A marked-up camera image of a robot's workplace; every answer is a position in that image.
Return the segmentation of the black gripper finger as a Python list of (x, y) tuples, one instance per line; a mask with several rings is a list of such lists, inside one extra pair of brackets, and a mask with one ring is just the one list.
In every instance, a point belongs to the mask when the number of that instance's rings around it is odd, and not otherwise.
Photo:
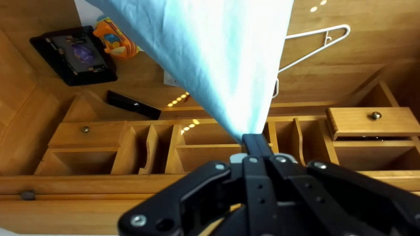
[(246, 133), (243, 144), (248, 153), (243, 158), (243, 177), (250, 234), (275, 236), (278, 220), (277, 199), (265, 165), (273, 152), (261, 133)]

